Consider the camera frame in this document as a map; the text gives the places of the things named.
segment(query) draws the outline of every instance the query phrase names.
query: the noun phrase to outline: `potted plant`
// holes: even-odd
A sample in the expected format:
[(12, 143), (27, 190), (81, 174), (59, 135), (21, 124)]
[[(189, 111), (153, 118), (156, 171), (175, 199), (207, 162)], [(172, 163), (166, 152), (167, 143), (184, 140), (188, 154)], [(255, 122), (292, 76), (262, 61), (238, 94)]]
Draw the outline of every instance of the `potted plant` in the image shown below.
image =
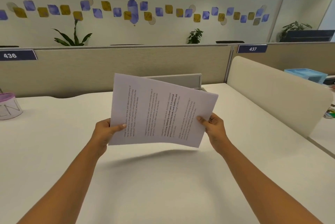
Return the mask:
[(55, 38), (55, 41), (64, 45), (64, 46), (84, 46), (85, 45), (84, 42), (87, 41), (87, 39), (89, 37), (91, 37), (92, 33), (86, 35), (84, 37), (84, 39), (82, 40), (82, 42), (79, 42), (78, 37), (77, 37), (77, 32), (76, 32), (77, 22), (78, 22), (78, 20), (76, 19), (74, 21), (74, 34), (73, 34), (74, 35), (74, 41), (71, 40), (71, 38), (69, 36), (67, 36), (66, 34), (61, 33), (57, 29), (52, 28), (52, 29), (56, 30), (57, 32), (59, 32), (61, 34), (61, 36), (63, 36), (63, 38), (68, 41), (68, 43), (66, 41), (63, 41), (63, 40), (59, 39), (59, 38)]
[(194, 29), (194, 31), (190, 32), (189, 42), (187, 44), (199, 44), (200, 38), (202, 37), (203, 31), (200, 31), (199, 28)]
[(286, 37), (288, 31), (302, 31), (306, 28), (312, 28), (312, 26), (295, 21), (287, 26), (284, 26), (283, 28), (284, 30), (282, 30), (279, 34), (279, 42), (281, 42)]

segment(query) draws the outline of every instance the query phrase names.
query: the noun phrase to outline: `forearm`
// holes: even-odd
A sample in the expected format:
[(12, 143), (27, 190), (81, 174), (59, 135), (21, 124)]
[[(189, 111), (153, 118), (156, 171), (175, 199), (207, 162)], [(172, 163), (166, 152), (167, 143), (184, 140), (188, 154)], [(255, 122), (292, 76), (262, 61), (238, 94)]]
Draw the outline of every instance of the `forearm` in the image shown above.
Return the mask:
[(56, 184), (18, 224), (74, 224), (90, 185), (98, 156), (86, 146)]
[(261, 224), (321, 223), (298, 201), (252, 164), (232, 143), (220, 154)]

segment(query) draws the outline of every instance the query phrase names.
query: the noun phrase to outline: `paper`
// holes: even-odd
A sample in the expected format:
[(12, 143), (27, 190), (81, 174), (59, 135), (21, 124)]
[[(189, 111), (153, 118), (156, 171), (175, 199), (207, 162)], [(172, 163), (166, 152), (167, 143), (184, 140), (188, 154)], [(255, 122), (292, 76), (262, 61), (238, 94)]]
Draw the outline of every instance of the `paper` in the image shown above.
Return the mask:
[(153, 79), (115, 74), (111, 126), (127, 124), (109, 145), (175, 143), (199, 147), (217, 94)]

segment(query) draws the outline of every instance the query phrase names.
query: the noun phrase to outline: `white desk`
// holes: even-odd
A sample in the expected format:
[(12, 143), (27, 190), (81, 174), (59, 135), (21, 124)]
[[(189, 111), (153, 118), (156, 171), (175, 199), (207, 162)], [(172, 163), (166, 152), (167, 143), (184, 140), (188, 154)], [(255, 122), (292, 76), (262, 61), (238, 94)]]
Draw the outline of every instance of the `white desk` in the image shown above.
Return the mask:
[[(231, 141), (324, 223), (335, 219), (335, 160), (226, 84), (214, 112)], [(56, 182), (110, 115), (112, 93), (19, 99), (0, 122), (0, 223), (15, 223)], [(207, 136), (199, 150), (173, 144), (110, 146), (78, 223), (258, 223)]]
[[(329, 88), (329, 91), (333, 93), (333, 104), (335, 104), (335, 90)], [(335, 119), (322, 117), (309, 138), (312, 139), (314, 144), (335, 158)]]

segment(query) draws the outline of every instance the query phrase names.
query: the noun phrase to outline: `navy blue sign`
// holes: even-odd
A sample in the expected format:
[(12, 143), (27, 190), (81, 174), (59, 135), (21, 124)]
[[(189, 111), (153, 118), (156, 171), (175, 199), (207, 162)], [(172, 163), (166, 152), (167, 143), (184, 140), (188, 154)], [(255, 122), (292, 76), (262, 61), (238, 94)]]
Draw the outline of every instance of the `navy blue sign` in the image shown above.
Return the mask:
[(0, 50), (0, 61), (37, 60), (35, 52), (31, 50)]
[(240, 45), (237, 53), (265, 53), (268, 48), (267, 44), (264, 45)]

